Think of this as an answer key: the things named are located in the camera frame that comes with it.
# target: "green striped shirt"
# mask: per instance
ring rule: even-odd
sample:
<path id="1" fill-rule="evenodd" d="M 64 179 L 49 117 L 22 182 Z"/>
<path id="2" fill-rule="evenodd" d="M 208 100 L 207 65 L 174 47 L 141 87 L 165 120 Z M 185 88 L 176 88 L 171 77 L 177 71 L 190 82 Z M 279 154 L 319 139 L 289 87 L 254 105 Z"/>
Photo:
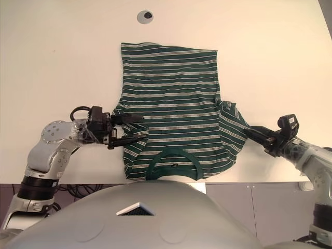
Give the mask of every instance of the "green striped shirt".
<path id="1" fill-rule="evenodd" d="M 123 149 L 127 178 L 200 179 L 230 168 L 248 124 L 235 103 L 220 99 L 217 51 L 122 43 L 121 54 L 123 89 L 113 113 L 144 116 L 122 128 L 147 135 Z"/>

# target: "black cable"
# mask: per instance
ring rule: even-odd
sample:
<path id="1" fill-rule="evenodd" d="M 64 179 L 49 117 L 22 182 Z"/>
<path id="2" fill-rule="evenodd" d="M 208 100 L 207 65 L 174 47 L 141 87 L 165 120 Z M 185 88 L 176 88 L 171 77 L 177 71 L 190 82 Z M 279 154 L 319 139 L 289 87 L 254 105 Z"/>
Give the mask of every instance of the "black cable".
<path id="1" fill-rule="evenodd" d="M 75 153 L 75 152 L 77 152 L 78 149 L 79 149 L 79 147 L 77 147 L 76 149 L 74 149 L 73 152 L 72 152 L 72 154 Z"/>
<path id="2" fill-rule="evenodd" d="M 103 188 L 102 184 L 96 184 L 96 185 L 88 185 L 88 184 L 76 184 L 71 185 L 67 184 L 67 191 L 68 193 L 73 196 L 74 198 L 84 198 L 85 196 L 88 196 L 94 192 L 97 192 Z"/>
<path id="3" fill-rule="evenodd" d="M 61 185 L 58 186 L 58 190 L 59 191 L 68 191 L 68 189 L 66 187 L 63 187 Z"/>
<path id="4" fill-rule="evenodd" d="M 70 114 L 71 121 L 75 120 L 74 113 L 79 111 L 79 110 L 87 110 L 89 112 L 91 110 L 91 108 L 89 108 L 87 106 L 79 106 L 79 107 L 75 108 Z"/>
<path id="5" fill-rule="evenodd" d="M 61 206 L 59 204 L 57 204 L 56 202 L 54 202 L 52 208 L 57 212 L 61 209 Z"/>

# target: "white table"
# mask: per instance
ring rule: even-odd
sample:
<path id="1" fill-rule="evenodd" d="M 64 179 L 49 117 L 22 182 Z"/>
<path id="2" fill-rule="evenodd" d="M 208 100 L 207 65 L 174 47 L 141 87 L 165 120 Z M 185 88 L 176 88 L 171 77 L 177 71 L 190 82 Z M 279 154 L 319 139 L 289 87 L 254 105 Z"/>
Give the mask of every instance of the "white table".
<path id="1" fill-rule="evenodd" d="M 145 9 L 154 20 L 139 24 Z M 21 181 L 48 122 L 69 120 L 80 105 L 113 110 L 121 42 L 218 49 L 222 98 L 237 102 L 249 124 L 276 130 L 294 113 L 300 138 L 332 146 L 332 41 L 317 0 L 7 0 L 0 39 L 0 183 Z M 81 148 L 61 181 L 124 183 L 121 154 Z M 236 165 L 205 181 L 306 180 L 248 141 Z"/>

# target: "gray wall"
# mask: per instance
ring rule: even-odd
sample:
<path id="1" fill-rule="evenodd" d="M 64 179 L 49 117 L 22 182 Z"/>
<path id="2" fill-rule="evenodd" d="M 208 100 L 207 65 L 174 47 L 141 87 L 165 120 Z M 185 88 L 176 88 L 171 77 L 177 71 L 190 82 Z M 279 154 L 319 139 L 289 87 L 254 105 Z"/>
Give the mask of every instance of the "gray wall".
<path id="1" fill-rule="evenodd" d="M 319 0 L 318 2 L 321 6 L 328 30 L 330 31 L 332 38 L 332 0 Z"/>

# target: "white stripe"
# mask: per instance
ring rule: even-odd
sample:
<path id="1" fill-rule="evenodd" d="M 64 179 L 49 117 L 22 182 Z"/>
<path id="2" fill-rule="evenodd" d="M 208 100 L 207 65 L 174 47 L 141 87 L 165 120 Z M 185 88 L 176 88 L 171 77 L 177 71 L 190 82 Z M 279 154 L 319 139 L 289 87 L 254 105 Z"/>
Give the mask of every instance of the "white stripe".
<path id="1" fill-rule="evenodd" d="M 223 155 L 223 154 L 227 154 L 228 152 L 223 152 L 223 153 L 219 153 L 219 154 L 213 154 L 213 155 L 210 155 L 210 156 L 195 156 L 195 158 L 201 158 L 201 157 L 217 157 L 217 156 L 220 156 L 220 155 Z M 163 159 L 180 159 L 180 158 L 184 158 L 184 157 L 163 157 Z M 147 161 L 147 160 L 150 160 L 150 159 L 136 159 L 136 161 Z"/>
<path id="2" fill-rule="evenodd" d="M 162 46 L 159 45 L 160 47 L 157 48 L 146 48 L 146 49 L 137 49 L 137 50 L 122 50 L 125 52 L 137 52 L 137 51 L 146 51 L 146 50 L 152 50 L 152 49 L 164 49 L 164 48 L 181 48 L 177 46 Z M 195 49 L 195 48 L 186 48 L 187 50 L 182 50 L 182 51 L 206 51 L 206 52 L 212 52 L 212 51 L 217 51 L 217 50 L 208 50 L 208 49 Z"/>
<path id="3" fill-rule="evenodd" d="M 123 66 L 128 66 L 128 67 L 150 67 L 150 66 L 160 66 L 160 67 L 165 67 L 165 66 L 185 66 L 185 65 L 205 65 L 205 64 L 212 64 L 212 63 L 217 63 L 217 60 L 209 60 L 209 61 L 199 61 L 199 62 L 173 62 L 173 63 L 145 63 L 145 64 L 130 64 L 130 63 L 124 63 Z"/>
<path id="4" fill-rule="evenodd" d="M 216 56 L 215 54 L 212 54 L 210 56 L 200 56 L 200 57 L 193 57 L 193 58 L 177 58 L 177 59 L 150 59 L 150 60 L 128 60 L 124 59 L 124 56 L 122 56 L 123 61 L 177 61 L 177 60 L 193 60 L 193 59 L 199 59 L 199 58 L 207 58 L 211 56 Z"/>
<path id="5" fill-rule="evenodd" d="M 237 130 L 239 133 L 243 134 L 243 136 L 246 136 L 245 133 L 239 131 L 239 130 L 236 129 L 235 127 L 229 126 L 228 124 L 226 124 L 226 123 L 224 123 L 224 122 L 221 122 L 221 121 L 219 121 L 219 123 L 220 123 L 220 126 L 223 126 L 223 127 L 224 127 L 224 126 L 228 126 L 228 127 L 232 128 L 232 129 L 234 129 L 234 130 Z"/>
<path id="6" fill-rule="evenodd" d="M 167 112 L 189 112 L 194 110 L 207 110 L 207 109 L 215 109 L 214 107 L 208 107 L 208 108 L 202 108 L 202 109 L 185 109 L 185 110 L 152 110 L 152 111 L 144 111 L 144 112 L 123 112 L 123 113 L 141 113 L 142 116 L 144 116 L 145 113 L 167 113 Z"/>
<path id="7" fill-rule="evenodd" d="M 143 124 L 151 124 L 151 123 L 181 123 L 181 122 L 202 122 L 202 121 L 213 121 L 218 119 L 202 119 L 202 120 L 179 120 L 179 121 L 163 121 L 163 122 L 144 122 Z"/>
<path id="8" fill-rule="evenodd" d="M 169 91 L 169 90 L 194 90 L 194 89 L 215 89 L 215 87 L 193 87 L 193 88 L 166 88 L 166 89 L 159 89 L 159 90 L 135 90 L 130 88 L 124 88 L 124 91 L 134 91 L 134 92 L 160 92 L 160 91 Z"/>
<path id="9" fill-rule="evenodd" d="M 140 48 L 140 47 L 146 47 L 151 45 L 158 45 L 156 43 L 141 43 L 141 44 L 121 44 L 121 48 Z"/>
<path id="10" fill-rule="evenodd" d="M 198 81 L 198 82 L 173 82 L 173 83 L 157 83 L 157 84 L 143 84 L 143 83 L 131 83 L 123 82 L 123 86 L 132 87 L 170 87 L 170 86 L 195 86 L 195 85 L 215 85 L 215 81 Z"/>
<path id="11" fill-rule="evenodd" d="M 201 94 L 201 95 L 214 95 L 215 92 L 179 92 L 179 93 L 162 93 L 162 94 L 131 94 L 131 93 L 123 93 L 122 96 L 132 97 L 132 98 L 158 98 L 158 97 L 176 97 L 176 96 L 190 96 L 193 94 Z"/>
<path id="12" fill-rule="evenodd" d="M 128 153 L 129 155 L 133 156 L 133 157 L 137 157 L 138 154 L 136 154 L 135 152 L 129 150 L 129 149 L 126 149 L 126 148 L 123 148 L 123 152 L 125 153 Z"/>
<path id="13" fill-rule="evenodd" d="M 239 135 L 236 135 L 235 133 L 233 133 L 233 132 L 231 132 L 231 131 L 229 131 L 229 130 L 226 130 L 226 129 L 223 128 L 223 127 L 220 127 L 220 126 L 219 126 L 219 131 L 223 131 L 223 132 L 225 132 L 225 133 L 227 133 L 227 134 L 230 134 L 231 136 L 233 136 L 233 137 L 235 137 L 235 138 L 237 138 L 237 139 L 239 139 L 239 140 L 246 141 L 246 139 L 244 139 L 243 137 L 241 137 L 241 136 L 239 136 Z"/>
<path id="14" fill-rule="evenodd" d="M 183 69 L 208 69 L 208 68 L 215 68 L 217 66 L 210 66 L 210 67 L 180 67 L 180 68 L 172 68 L 172 69 L 127 69 L 125 68 L 124 71 L 173 71 L 173 70 L 183 70 Z"/>
<path id="15" fill-rule="evenodd" d="M 155 147 L 169 147 L 169 145 L 167 146 L 147 146 L 146 148 L 155 148 Z M 184 151 L 188 152 L 188 153 L 196 153 L 196 152 L 211 152 L 211 151 L 219 151 L 219 150 L 225 150 L 225 148 L 222 147 L 211 147 L 211 148 L 202 148 L 202 149 L 184 149 Z M 156 150 L 156 151 L 143 151 L 141 152 L 141 155 L 146 155 L 146 156 L 150 156 L 150 155 L 157 155 L 161 153 L 161 150 Z"/>
<path id="16" fill-rule="evenodd" d="M 197 145 L 206 145 L 206 144 L 213 144 L 213 145 L 216 145 L 216 143 L 201 143 L 201 144 L 181 144 L 181 145 L 177 145 L 177 147 L 180 147 L 180 146 L 197 146 Z M 146 146 L 145 148 L 164 148 L 164 147 L 170 147 L 169 145 L 158 145 L 158 146 Z"/>
<path id="17" fill-rule="evenodd" d="M 151 58 L 160 56 L 177 56 L 184 54 L 195 54 L 195 53 L 213 53 L 213 51 L 206 50 L 184 50 L 184 51 L 169 51 L 169 52 L 157 52 L 157 53 L 146 53 L 146 54 L 122 54 L 123 58 Z"/>
<path id="18" fill-rule="evenodd" d="M 161 76 L 173 76 L 173 75 L 200 75 L 200 74 L 216 74 L 217 71 L 199 71 L 199 72 L 176 72 L 165 74 L 143 74 L 143 73 L 123 73 L 123 76 L 146 76 L 146 77 L 161 77 Z"/>
<path id="19" fill-rule="evenodd" d="M 159 47 L 157 47 L 157 48 L 146 48 L 146 49 L 135 49 L 135 50 L 122 50 L 122 51 L 125 51 L 125 52 L 136 52 L 136 51 L 146 51 L 146 50 L 151 50 L 151 49 L 163 49 L 163 48 L 178 48 L 178 47 L 177 46 L 161 46 L 161 45 L 159 45 Z"/>
<path id="20" fill-rule="evenodd" d="M 233 150 L 237 151 L 237 152 L 240 152 L 241 150 L 239 148 L 237 148 L 235 145 L 233 144 L 229 144 L 229 143 L 226 143 L 225 141 L 222 141 L 222 144 L 226 144 L 228 145 L 229 147 L 231 147 Z"/>
<path id="21" fill-rule="evenodd" d="M 218 124 L 195 124 L 192 126 L 171 126 L 171 127 L 150 127 L 151 131 L 164 131 L 164 130 L 182 130 L 182 129 L 195 129 L 195 128 L 207 128 L 207 127 L 218 127 Z"/>
<path id="22" fill-rule="evenodd" d="M 206 97 L 199 97 L 199 98 L 190 98 L 190 99 L 180 99 L 180 100 L 176 100 L 176 101 L 201 100 L 202 98 L 206 99 Z M 137 103 L 137 102 L 162 102 L 162 101 L 174 101 L 174 100 L 125 100 L 125 99 L 122 99 L 122 101 Z"/>
<path id="23" fill-rule="evenodd" d="M 231 123 L 231 124 L 235 125 L 237 128 L 247 129 L 246 126 L 244 126 L 244 125 L 242 125 L 242 124 L 240 124 L 240 123 L 234 122 L 234 121 L 230 120 L 229 118 L 226 118 L 225 116 L 223 116 L 223 115 L 221 115 L 221 114 L 219 115 L 219 117 L 220 117 L 221 119 L 227 121 L 228 123 Z"/>
<path id="24" fill-rule="evenodd" d="M 211 161 L 200 161 L 200 164 L 206 165 L 206 164 L 212 164 L 212 163 L 217 163 L 217 162 L 226 162 L 226 161 L 228 161 L 228 157 L 218 158 L 216 160 L 211 160 Z"/>
<path id="25" fill-rule="evenodd" d="M 218 114 L 218 112 L 201 113 L 201 114 L 167 115 L 167 116 L 144 116 L 144 118 L 152 118 L 152 119 L 189 118 L 189 117 L 204 117 L 204 116 L 210 116 L 210 115 L 216 115 L 216 114 Z"/>
<path id="26" fill-rule="evenodd" d="M 174 137 L 169 139 L 149 139 L 149 143 L 194 141 L 194 140 L 218 139 L 218 138 L 220 138 L 219 135 L 196 136 L 196 137 Z"/>
<path id="27" fill-rule="evenodd" d="M 216 77 L 198 77 L 198 78 L 174 78 L 174 79 L 135 79 L 135 78 L 126 78 L 123 80 L 127 80 L 127 79 L 134 79 L 134 80 L 139 80 L 139 81 L 152 81 L 152 80 L 157 80 L 157 81 L 162 81 L 162 80 L 177 80 L 177 79 L 185 79 L 185 80 L 191 80 L 191 79 L 215 79 Z"/>
<path id="28" fill-rule="evenodd" d="M 128 109 L 131 109 L 131 108 L 156 108 L 156 107 L 179 107 L 179 106 L 186 106 L 186 107 L 189 107 L 189 106 L 201 106 L 201 105 L 204 105 L 204 104 L 213 104 L 212 102 L 210 101 L 202 101 L 200 103 L 188 103 L 188 104 L 160 104 L 160 105 L 135 105 L 135 106 L 131 106 L 131 105 L 122 105 L 122 104 L 118 104 L 118 106 L 122 106 L 124 108 L 128 108 Z"/>

